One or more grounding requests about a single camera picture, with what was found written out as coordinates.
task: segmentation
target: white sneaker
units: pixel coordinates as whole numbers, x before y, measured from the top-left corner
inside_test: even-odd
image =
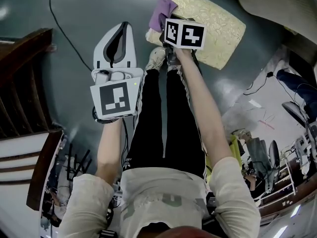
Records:
[[[287,64],[284,60],[280,60],[273,72],[273,75],[276,77],[276,74],[278,73],[279,70],[284,70],[285,72],[289,72],[295,75],[300,76],[300,74],[289,64]]]
[[[165,48],[157,47],[150,53],[150,58],[145,70],[156,69],[159,71],[165,60]]]
[[[170,70],[180,70],[180,68],[180,65],[171,65],[167,68],[167,72],[169,72]]]

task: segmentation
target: blue floor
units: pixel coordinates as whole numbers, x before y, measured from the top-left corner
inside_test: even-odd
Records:
[[[114,25],[128,21],[133,26],[138,66],[144,68],[155,47],[145,39],[157,0],[52,0],[56,17],[84,61],[93,67],[93,51]],[[283,38],[283,27],[248,14],[238,0],[210,0],[246,24],[239,46],[223,70],[202,64],[203,77],[221,113],[249,87],[270,60]],[[43,84],[51,117],[66,128],[74,149],[97,153],[102,125],[93,121],[90,72],[58,30],[49,10],[49,0],[0,0],[0,36],[23,37],[41,27],[53,28],[57,52],[43,64]],[[160,79],[163,139],[166,138],[165,73]],[[132,118],[126,119],[130,142]]]

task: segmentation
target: purple cloth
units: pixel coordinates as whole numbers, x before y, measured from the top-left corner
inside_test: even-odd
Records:
[[[150,19],[149,27],[154,29],[157,32],[161,32],[162,29],[160,28],[159,15],[162,13],[167,18],[170,18],[173,10],[177,6],[178,5],[174,3],[172,0],[158,0],[157,5],[154,9],[153,15]]]

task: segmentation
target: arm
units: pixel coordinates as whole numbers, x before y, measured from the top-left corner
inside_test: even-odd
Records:
[[[254,176],[246,175],[244,177],[250,182],[250,191],[255,191],[256,190],[256,178]]]
[[[51,196],[52,196],[52,199],[54,201],[54,205],[60,206],[59,199],[57,198],[56,194],[52,191],[51,191]]]
[[[225,138],[221,115],[192,59],[190,50],[175,51],[186,76],[196,121],[213,168],[219,160],[232,156]]]
[[[104,126],[95,176],[74,178],[73,191],[59,226],[58,238],[98,238],[107,228],[106,213],[119,167],[122,119]]]
[[[260,213],[232,157],[220,112],[189,51],[175,49],[186,76],[198,127],[212,165],[210,186],[215,194],[215,213],[229,228],[230,238],[254,238],[260,228]]]
[[[106,124],[98,148],[97,172],[95,176],[113,184],[118,174],[121,157],[122,119]]]

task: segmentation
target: black pants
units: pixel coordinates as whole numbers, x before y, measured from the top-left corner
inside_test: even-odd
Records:
[[[309,122],[316,121],[317,118],[317,90],[312,87],[310,83],[299,75],[294,75],[284,70],[279,70],[276,74],[276,78],[287,85],[289,89],[296,92],[301,96],[306,106],[305,112],[310,118]]]
[[[189,108],[186,88],[178,70],[167,74],[167,140],[163,158],[159,72],[147,71],[142,89],[141,112],[123,170],[164,167],[204,179],[205,153]]]

